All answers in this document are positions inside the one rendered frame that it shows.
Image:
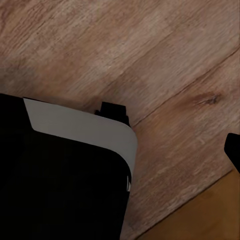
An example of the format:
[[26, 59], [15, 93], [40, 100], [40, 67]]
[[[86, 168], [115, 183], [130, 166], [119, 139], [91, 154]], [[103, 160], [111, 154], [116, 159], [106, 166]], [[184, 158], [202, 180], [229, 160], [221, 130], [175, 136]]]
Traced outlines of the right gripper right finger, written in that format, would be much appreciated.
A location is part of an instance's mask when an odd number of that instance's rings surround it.
[[229, 133], [224, 151], [240, 173], [240, 135]]

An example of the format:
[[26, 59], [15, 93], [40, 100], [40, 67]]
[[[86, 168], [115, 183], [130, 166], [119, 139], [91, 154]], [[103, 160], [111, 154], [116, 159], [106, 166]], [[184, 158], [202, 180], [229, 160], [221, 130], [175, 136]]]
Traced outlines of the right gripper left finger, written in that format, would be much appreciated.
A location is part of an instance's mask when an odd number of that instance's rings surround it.
[[0, 193], [26, 152], [22, 133], [0, 138]]

